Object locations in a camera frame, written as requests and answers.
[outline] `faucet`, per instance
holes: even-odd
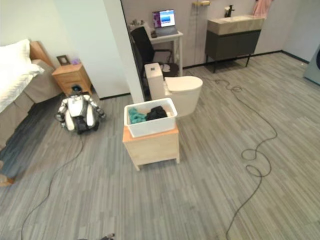
[[[231,17],[231,12],[234,11],[234,9],[232,9],[233,5],[229,5],[229,10],[225,12],[224,17],[225,18],[230,18]]]

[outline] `wooden cabinet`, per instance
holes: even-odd
[[[179,130],[174,129],[151,135],[132,137],[127,126],[123,128],[123,144],[136,170],[145,164],[176,159],[180,162]]]
[[[66,95],[72,93],[74,85],[79,85],[84,93],[88,92],[92,95],[92,84],[82,64],[60,66],[52,76]]]

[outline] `laptop screen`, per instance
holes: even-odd
[[[174,10],[155,11],[152,13],[152,18],[155,28],[169,27],[176,24]]]

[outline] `gray carpet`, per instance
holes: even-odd
[[[240,211],[231,240],[320,238],[320,87],[302,78],[306,68],[282,53],[189,71],[226,79],[249,91],[239,97],[279,132],[263,145],[273,171]],[[123,144],[123,108],[130,96],[101,101],[108,116],[82,136],[79,158],[57,174],[48,201],[27,221],[24,240],[224,240],[235,210],[258,179],[240,154],[272,130],[235,101],[223,85],[206,80],[194,114],[177,121],[181,163],[169,160],[135,170]],[[0,189],[0,239],[18,240],[24,218],[46,195],[53,172],[80,147],[76,134],[53,120],[59,101],[38,105],[0,158],[11,187]],[[255,165],[267,171],[258,159]]]

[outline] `toilet lid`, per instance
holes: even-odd
[[[200,88],[202,80],[196,76],[177,76],[164,78],[170,92],[188,91]]]

